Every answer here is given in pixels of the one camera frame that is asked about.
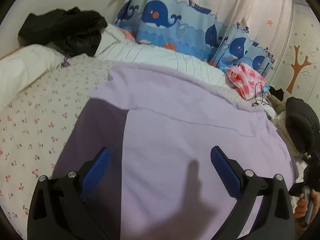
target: tree wall decal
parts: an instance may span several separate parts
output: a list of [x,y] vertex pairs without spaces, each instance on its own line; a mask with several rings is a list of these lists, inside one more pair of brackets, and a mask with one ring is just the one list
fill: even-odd
[[296,82],[297,77],[298,77],[300,71],[301,71],[305,66],[311,65],[311,63],[308,61],[308,56],[305,57],[303,64],[302,64],[302,65],[299,65],[299,62],[298,62],[299,49],[300,49],[300,45],[299,45],[299,46],[294,46],[296,58],[295,58],[294,64],[291,64],[291,67],[292,67],[293,70],[294,70],[294,75],[293,75],[293,78],[292,78],[292,80],[291,80],[291,82],[290,82],[290,85],[289,85],[288,88],[287,88],[287,91],[288,91],[290,94],[292,94],[292,90],[293,90],[294,83]]

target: blue gripper pad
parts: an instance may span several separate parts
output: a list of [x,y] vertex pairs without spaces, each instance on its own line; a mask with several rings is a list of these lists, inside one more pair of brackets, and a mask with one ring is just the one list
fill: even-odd
[[108,148],[97,158],[96,162],[91,166],[81,183],[80,197],[84,202],[87,198],[92,197],[96,191],[104,173],[106,172],[111,161],[111,152]]
[[229,195],[237,200],[241,199],[241,182],[217,147],[211,149],[211,162]]

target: black jacket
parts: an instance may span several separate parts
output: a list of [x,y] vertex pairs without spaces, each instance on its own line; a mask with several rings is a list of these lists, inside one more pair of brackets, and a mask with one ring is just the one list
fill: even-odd
[[285,127],[299,153],[310,153],[320,131],[319,119],[311,106],[302,99],[288,98]]
[[101,41],[100,29],[107,26],[104,17],[95,11],[56,9],[39,16],[30,13],[19,36],[30,44],[53,41],[70,57],[82,53],[93,57]]

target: black cable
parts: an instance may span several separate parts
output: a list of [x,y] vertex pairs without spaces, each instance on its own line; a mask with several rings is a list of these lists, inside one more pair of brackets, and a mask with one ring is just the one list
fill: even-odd
[[257,85],[260,84],[261,85],[261,94],[262,94],[262,101],[261,101],[261,105],[265,106],[265,105],[269,105],[268,103],[263,103],[263,88],[262,88],[262,83],[261,82],[258,82],[255,87],[254,87],[254,99],[256,100],[255,103],[252,103],[251,106],[254,107],[254,106],[258,106],[259,103],[257,101]]

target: white pillow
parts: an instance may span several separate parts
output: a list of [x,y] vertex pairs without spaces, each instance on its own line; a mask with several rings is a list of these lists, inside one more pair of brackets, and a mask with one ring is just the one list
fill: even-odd
[[64,56],[54,49],[30,45],[0,60],[0,110],[42,74],[56,69]]
[[99,56],[102,52],[108,49],[112,44],[125,41],[125,35],[116,26],[108,23],[108,26],[101,33],[101,41],[97,48],[95,57]]

